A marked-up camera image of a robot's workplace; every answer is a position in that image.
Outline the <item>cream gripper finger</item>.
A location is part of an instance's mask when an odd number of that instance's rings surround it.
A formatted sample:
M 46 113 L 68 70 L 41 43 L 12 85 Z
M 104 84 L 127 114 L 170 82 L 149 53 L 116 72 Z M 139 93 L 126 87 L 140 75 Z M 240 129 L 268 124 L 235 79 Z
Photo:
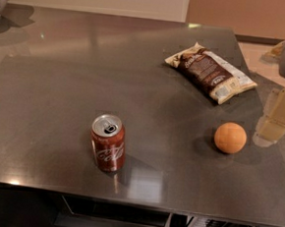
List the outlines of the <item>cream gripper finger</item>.
M 278 142 L 285 135 L 285 87 L 274 88 L 256 124 L 257 142 Z

